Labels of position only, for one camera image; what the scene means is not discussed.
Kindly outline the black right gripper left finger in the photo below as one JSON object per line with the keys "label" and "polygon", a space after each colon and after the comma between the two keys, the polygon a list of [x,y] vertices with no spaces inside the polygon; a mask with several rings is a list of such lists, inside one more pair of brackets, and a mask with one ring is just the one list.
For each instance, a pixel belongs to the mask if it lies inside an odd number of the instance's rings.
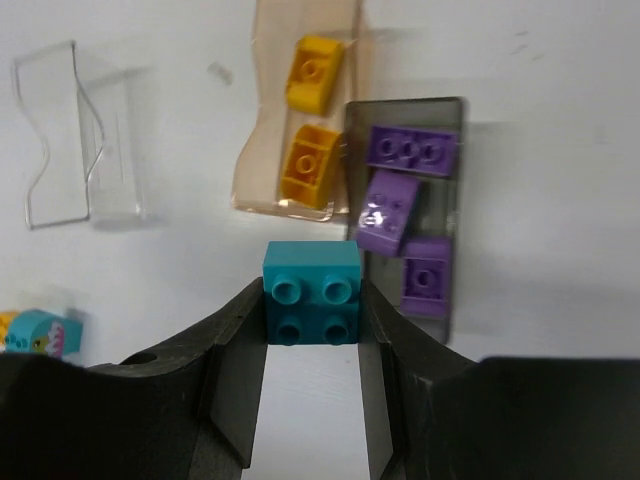
{"label": "black right gripper left finger", "polygon": [[267,354],[263,283],[118,364],[1,357],[5,479],[238,479]]}

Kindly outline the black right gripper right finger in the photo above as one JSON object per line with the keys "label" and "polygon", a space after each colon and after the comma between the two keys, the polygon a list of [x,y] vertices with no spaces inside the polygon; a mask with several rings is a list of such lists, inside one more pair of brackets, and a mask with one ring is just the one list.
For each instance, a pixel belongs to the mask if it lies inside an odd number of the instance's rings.
{"label": "black right gripper right finger", "polygon": [[358,357],[373,479],[635,479],[635,359],[469,360],[360,293]]}

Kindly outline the yellow lego piece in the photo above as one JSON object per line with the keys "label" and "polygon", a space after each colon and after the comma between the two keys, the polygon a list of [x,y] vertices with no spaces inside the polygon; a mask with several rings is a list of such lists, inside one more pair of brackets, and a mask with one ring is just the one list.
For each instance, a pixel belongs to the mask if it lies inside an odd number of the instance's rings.
{"label": "yellow lego piece", "polygon": [[306,35],[297,42],[285,86],[291,109],[326,113],[344,51],[341,41],[328,37]]}

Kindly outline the purple lego brick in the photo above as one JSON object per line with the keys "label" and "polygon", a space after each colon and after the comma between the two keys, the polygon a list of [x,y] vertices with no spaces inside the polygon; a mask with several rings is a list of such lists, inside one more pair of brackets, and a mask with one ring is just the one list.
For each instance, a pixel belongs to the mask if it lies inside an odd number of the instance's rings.
{"label": "purple lego brick", "polygon": [[453,243],[450,237],[418,237],[403,250],[400,310],[430,318],[445,318],[451,307]]}

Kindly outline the small teal lego plate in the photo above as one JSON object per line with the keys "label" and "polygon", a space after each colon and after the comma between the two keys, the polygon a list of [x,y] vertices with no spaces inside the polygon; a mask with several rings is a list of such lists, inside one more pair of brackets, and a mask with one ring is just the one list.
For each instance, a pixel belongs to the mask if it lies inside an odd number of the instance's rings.
{"label": "small teal lego plate", "polygon": [[358,341],[361,257],[353,241],[271,241],[262,264],[268,341]]}

